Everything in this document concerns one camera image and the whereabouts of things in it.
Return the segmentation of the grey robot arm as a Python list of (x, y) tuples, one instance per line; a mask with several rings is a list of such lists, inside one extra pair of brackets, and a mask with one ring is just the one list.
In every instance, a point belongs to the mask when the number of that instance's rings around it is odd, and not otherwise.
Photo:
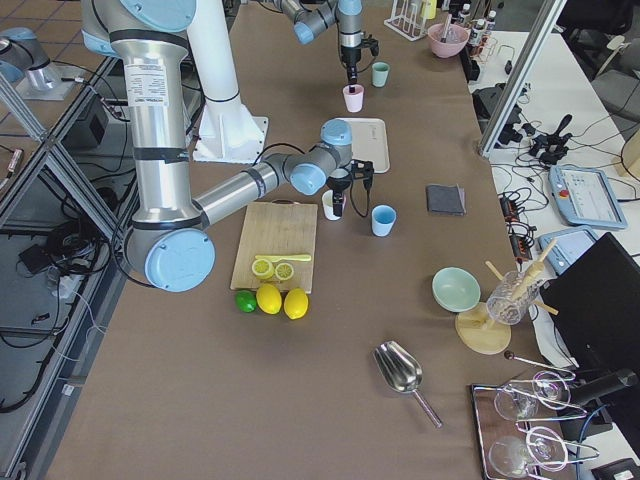
[(378, 40), (363, 29), (362, 2), (321, 1), (313, 10), (304, 7), (301, 1), (272, 1), (272, 4), (292, 21), (294, 33), (303, 45), (314, 41), (331, 26), (337, 26), (339, 59), (346, 71), (347, 91), (355, 93), (361, 52), (369, 49), (373, 58), (379, 54)]
[[(140, 205), (124, 255), (151, 285), (183, 292), (211, 272), (208, 226), (288, 183), (312, 195), (353, 161), (350, 126), (326, 122), (301, 154), (263, 154), (267, 121), (242, 103), (224, 7), (219, 1), (85, 1), (83, 37), (124, 66)], [(205, 107), (197, 150), (239, 162), (240, 173), (193, 196), (180, 66), (197, 66)]]

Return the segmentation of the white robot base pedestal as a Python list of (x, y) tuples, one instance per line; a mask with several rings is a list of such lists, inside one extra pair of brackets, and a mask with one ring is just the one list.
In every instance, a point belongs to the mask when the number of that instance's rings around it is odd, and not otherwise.
[(205, 97), (194, 159), (252, 163), (264, 147), (268, 119), (254, 117), (242, 102), (223, 4), (198, 1), (187, 35)]

